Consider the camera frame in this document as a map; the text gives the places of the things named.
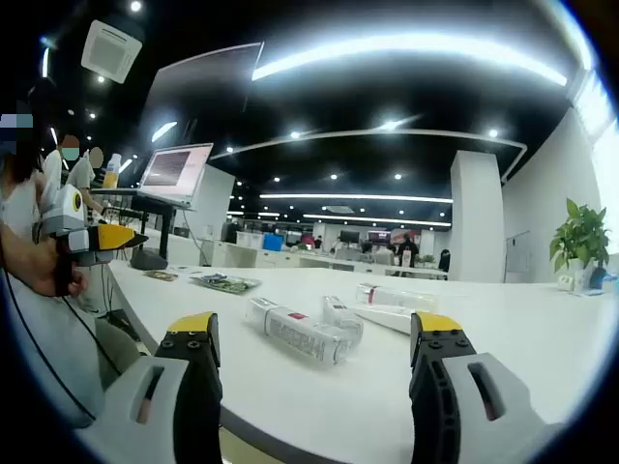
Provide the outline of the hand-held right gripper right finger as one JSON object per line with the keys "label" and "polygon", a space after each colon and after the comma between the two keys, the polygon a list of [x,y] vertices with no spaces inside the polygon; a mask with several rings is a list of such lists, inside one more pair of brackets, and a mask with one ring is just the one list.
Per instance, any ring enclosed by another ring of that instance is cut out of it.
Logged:
{"label": "hand-held right gripper right finger", "polygon": [[545,422],[527,386],[447,316],[412,313],[410,358],[415,463],[527,463],[563,428]]}

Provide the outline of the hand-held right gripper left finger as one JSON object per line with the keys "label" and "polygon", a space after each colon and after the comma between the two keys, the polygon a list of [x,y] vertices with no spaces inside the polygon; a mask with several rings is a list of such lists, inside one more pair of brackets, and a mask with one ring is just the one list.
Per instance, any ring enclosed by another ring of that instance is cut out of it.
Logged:
{"label": "hand-held right gripper left finger", "polygon": [[154,356],[112,384],[101,413],[76,434],[103,463],[221,463],[220,365],[217,314],[183,317]]}

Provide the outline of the person's left hand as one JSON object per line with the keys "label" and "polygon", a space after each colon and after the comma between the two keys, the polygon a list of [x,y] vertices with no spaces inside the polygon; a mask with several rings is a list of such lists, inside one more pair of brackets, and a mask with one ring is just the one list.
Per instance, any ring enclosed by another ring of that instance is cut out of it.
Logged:
{"label": "person's left hand", "polygon": [[52,238],[31,245],[23,268],[15,271],[15,275],[36,293],[47,297],[75,297],[88,286],[85,275],[76,269],[63,246]]}

